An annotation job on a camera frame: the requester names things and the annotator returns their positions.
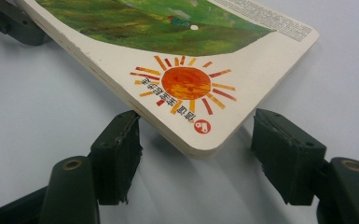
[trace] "sun rays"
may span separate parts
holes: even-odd
[[[228,75],[230,69],[206,74],[204,70],[212,66],[212,62],[197,66],[197,58],[154,58],[159,64],[158,68],[136,67],[136,71],[130,75],[139,77],[135,80],[135,85],[145,85],[148,88],[139,96],[159,96],[157,106],[167,103],[172,107],[172,114],[179,113],[192,120],[200,106],[205,108],[208,115],[212,115],[216,107],[226,108],[223,99],[237,101],[233,96],[235,87],[213,81],[216,77]]]

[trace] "colorful illustration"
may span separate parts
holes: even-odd
[[[136,71],[131,72],[130,75],[139,77],[135,80],[135,85],[145,86],[146,91],[140,94],[141,97],[157,95],[159,98],[156,105],[161,106],[166,103],[171,107],[173,115],[179,114],[188,121],[194,122],[199,105],[205,107],[208,115],[212,115],[214,111],[211,104],[217,105],[220,109],[226,108],[218,98],[237,101],[233,96],[235,87],[213,81],[215,77],[230,74],[230,69],[206,74],[203,69],[211,66],[212,62],[196,65],[197,58],[186,56],[174,57],[173,60],[155,56],[155,59],[159,67],[136,67]],[[207,128],[209,132],[211,125],[208,125],[198,124],[195,128],[201,133],[205,127],[209,127]]]
[[[242,49],[272,30],[207,0],[36,0],[93,39],[133,49],[206,56]]]

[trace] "white dot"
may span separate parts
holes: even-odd
[[[198,25],[191,25],[190,29],[192,30],[199,30],[199,26]]]

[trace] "clamp jaw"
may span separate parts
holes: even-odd
[[[0,32],[31,46],[42,45],[46,36],[31,18],[5,0],[0,0]]]

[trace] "red circular logo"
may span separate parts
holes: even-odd
[[[211,124],[205,119],[199,119],[194,123],[194,129],[197,133],[208,133],[211,128]]]

